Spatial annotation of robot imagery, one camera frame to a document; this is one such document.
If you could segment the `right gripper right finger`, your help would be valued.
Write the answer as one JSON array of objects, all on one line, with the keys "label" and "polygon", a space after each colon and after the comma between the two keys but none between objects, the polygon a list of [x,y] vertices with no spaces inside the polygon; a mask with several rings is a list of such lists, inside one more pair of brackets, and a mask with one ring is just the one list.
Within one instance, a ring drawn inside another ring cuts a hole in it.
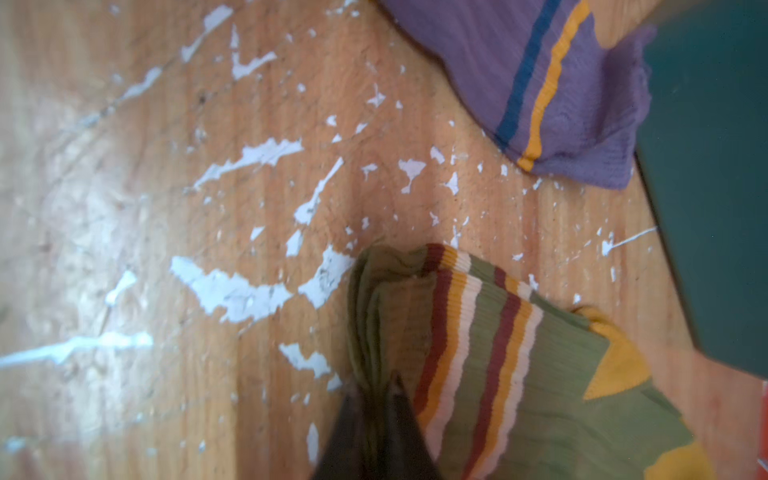
[{"label": "right gripper right finger", "polygon": [[390,377],[386,395],[385,479],[441,479],[422,436],[398,373]]}]

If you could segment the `green striped sock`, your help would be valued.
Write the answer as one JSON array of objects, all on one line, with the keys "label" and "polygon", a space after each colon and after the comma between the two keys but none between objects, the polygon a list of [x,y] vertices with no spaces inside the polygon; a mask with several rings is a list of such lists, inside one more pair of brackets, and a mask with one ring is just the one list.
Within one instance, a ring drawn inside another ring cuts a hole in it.
[{"label": "green striped sock", "polygon": [[445,479],[711,479],[650,368],[600,310],[562,310],[453,247],[364,250],[348,286],[355,380],[385,477],[386,395],[401,376]]}]

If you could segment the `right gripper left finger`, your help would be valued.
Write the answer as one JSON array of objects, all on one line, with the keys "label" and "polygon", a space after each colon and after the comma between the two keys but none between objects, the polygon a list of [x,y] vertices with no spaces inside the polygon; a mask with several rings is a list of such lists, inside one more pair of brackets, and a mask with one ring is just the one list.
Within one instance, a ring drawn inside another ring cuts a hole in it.
[{"label": "right gripper left finger", "polygon": [[359,385],[352,384],[311,479],[373,479],[374,438],[369,400]]}]

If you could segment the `purple striped sock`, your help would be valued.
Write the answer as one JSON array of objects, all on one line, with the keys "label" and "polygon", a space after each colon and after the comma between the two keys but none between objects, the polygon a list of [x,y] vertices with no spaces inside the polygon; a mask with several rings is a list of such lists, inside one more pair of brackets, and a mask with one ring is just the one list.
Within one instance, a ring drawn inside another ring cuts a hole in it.
[{"label": "purple striped sock", "polygon": [[585,1],[387,1],[519,168],[605,189],[630,180],[651,96],[643,26],[601,46]]}]

